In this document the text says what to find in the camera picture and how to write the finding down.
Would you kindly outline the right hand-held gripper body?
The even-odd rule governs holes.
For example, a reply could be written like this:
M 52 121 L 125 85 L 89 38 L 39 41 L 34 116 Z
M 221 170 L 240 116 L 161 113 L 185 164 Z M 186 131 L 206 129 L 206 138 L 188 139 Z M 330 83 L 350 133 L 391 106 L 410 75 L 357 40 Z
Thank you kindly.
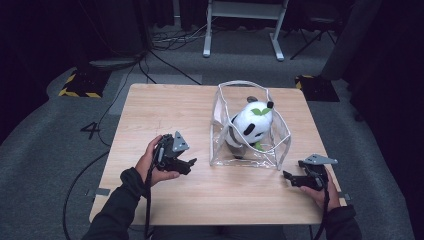
M 308 168 L 303 168 L 309 178 L 310 185 L 307 186 L 314 190 L 320 191 L 327 186 L 328 175 L 326 172 L 325 164 L 337 164 L 338 160 L 325 157 L 319 154 L 312 154 L 305 158 L 305 163 L 311 164 Z

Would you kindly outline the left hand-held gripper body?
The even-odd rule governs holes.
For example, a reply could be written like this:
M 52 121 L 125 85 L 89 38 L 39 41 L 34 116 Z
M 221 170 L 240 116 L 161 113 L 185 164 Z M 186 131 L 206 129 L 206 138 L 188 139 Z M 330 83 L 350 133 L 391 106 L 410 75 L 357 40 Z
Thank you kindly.
M 165 134 L 154 150 L 154 166 L 160 171 L 167 171 L 166 166 L 177 164 L 179 156 L 189 149 L 179 131 L 174 135 Z

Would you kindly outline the black yellow striped base plate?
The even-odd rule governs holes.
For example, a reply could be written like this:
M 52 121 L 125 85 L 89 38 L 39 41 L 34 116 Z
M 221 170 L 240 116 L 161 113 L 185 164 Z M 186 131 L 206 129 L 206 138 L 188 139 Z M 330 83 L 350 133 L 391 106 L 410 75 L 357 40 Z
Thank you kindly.
M 74 70 L 60 90 L 59 96 L 102 98 L 110 75 L 110 71 L 92 70 L 85 73 Z
M 339 102 L 339 97 L 328 80 L 320 76 L 298 75 L 295 86 L 302 91 L 307 101 Z

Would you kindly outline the white desk frame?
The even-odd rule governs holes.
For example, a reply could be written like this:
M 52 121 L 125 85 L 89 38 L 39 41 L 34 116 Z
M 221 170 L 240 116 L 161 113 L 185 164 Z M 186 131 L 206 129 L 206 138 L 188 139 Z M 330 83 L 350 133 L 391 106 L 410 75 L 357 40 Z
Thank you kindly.
M 285 56 L 279 45 L 278 37 L 285 18 L 288 3 L 289 0 L 282 0 L 281 4 L 208 0 L 203 56 L 208 58 L 211 55 L 212 19 L 214 17 L 246 18 L 276 21 L 275 29 L 269 34 L 269 37 L 276 59 L 278 61 L 283 61 Z

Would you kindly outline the person's right hand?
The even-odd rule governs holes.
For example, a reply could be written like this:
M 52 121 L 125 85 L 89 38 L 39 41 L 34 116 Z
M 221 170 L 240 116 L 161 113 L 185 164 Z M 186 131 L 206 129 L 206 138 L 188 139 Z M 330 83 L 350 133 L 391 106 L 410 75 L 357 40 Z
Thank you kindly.
M 327 171 L 327 175 L 328 175 L 328 183 L 327 183 L 326 191 L 328 192 L 328 196 L 329 196 L 327 211 L 330 212 L 331 210 L 340 207 L 341 204 L 339 201 L 338 191 L 336 189 L 336 186 L 333 182 L 333 178 L 331 174 L 329 173 L 329 171 Z M 307 186 L 302 186 L 300 190 L 304 192 L 306 195 L 308 195 L 309 197 L 311 197 L 321 209 L 324 209 L 325 192 L 326 192 L 325 190 L 316 191 Z

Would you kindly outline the person's left hand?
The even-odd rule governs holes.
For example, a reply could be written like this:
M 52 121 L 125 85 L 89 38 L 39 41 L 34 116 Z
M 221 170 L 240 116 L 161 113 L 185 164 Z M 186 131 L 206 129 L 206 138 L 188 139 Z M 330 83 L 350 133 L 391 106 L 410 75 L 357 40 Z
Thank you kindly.
M 162 139 L 161 135 L 156 136 L 147 146 L 145 153 L 140 157 L 135 169 L 141 176 L 141 179 L 148 186 L 153 187 L 160 181 L 176 179 L 180 176 L 178 172 L 162 172 L 156 168 L 151 168 L 155 146 Z

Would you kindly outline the clear plastic bag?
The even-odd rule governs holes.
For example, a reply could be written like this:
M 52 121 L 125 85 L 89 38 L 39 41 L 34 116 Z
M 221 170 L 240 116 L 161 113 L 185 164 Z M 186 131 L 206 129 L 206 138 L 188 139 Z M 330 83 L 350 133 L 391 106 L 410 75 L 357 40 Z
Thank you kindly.
M 231 119 L 247 104 L 247 97 L 254 96 L 261 102 L 273 101 L 273 122 L 270 131 L 260 141 L 263 151 L 248 146 L 242 159 L 236 159 L 225 141 Z M 291 132 L 275 109 L 270 90 L 256 83 L 244 80 L 224 82 L 215 93 L 210 124 L 210 160 L 212 166 L 246 166 L 260 168 L 282 168 L 289 151 Z

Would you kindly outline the panda plush toy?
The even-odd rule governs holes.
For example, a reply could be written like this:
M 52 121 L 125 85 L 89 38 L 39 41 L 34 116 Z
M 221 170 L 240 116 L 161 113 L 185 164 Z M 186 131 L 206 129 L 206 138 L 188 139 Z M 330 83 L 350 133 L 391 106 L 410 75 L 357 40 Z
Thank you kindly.
M 251 102 L 231 119 L 225 141 L 236 159 L 244 157 L 248 146 L 263 151 L 260 141 L 271 129 L 273 107 L 273 101 Z

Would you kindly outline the dark stand with grey base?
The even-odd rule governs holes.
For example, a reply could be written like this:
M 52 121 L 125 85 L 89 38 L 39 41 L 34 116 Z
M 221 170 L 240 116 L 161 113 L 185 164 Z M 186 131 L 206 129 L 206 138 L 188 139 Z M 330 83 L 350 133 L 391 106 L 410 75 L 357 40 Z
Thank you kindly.
M 103 69 L 121 69 L 142 59 L 151 47 L 145 0 L 91 0 L 90 21 L 105 47 Z

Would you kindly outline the grey curtain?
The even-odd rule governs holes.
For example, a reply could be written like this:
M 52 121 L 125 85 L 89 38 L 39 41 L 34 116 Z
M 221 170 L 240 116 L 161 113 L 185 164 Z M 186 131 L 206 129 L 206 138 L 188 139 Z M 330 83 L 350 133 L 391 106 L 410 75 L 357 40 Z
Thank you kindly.
M 320 77 L 328 81 L 342 78 L 377 15 L 382 1 L 355 0 L 347 24 L 327 59 Z

